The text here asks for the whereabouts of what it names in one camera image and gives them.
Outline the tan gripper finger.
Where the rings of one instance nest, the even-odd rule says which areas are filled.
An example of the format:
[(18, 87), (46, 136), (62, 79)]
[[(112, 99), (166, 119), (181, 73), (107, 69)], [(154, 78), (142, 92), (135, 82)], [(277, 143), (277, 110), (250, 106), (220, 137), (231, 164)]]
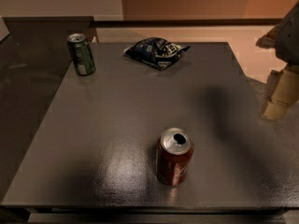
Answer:
[(267, 34), (257, 40), (256, 46), (262, 49), (274, 49), (276, 47), (277, 36), (278, 26), (276, 25)]
[(269, 120), (281, 119), (298, 100), (299, 66), (288, 63), (281, 71), (271, 71), (265, 86), (261, 116)]

